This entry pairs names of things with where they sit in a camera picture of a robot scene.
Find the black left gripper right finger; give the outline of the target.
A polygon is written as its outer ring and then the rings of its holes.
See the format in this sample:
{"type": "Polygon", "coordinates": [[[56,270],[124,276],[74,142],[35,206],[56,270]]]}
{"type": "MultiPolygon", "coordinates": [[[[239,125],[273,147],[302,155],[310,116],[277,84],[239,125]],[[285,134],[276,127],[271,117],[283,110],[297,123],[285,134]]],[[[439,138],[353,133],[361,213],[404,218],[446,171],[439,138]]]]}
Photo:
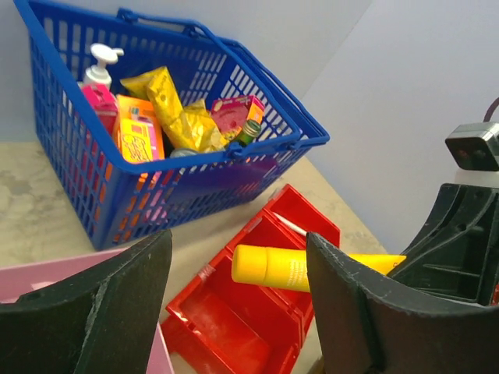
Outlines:
{"type": "Polygon", "coordinates": [[[434,297],[306,236],[327,373],[496,373],[498,309],[434,297]]]}

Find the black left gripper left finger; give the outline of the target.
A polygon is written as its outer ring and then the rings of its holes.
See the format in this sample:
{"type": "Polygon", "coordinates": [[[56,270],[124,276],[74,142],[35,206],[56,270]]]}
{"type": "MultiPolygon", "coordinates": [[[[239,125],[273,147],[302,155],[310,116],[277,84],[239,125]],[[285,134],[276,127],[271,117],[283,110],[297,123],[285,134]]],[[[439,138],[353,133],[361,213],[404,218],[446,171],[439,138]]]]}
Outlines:
{"type": "Polygon", "coordinates": [[[145,373],[172,233],[1,305],[3,373],[145,373]]]}

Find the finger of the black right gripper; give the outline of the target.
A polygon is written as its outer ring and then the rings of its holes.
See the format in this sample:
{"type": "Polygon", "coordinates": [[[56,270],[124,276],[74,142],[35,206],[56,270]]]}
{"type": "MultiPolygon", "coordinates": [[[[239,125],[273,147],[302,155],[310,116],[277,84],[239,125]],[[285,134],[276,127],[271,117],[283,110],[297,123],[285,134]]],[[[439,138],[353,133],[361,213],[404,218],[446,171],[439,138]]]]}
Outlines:
{"type": "Polygon", "coordinates": [[[429,295],[498,304],[498,189],[446,183],[389,277],[429,295]]]}

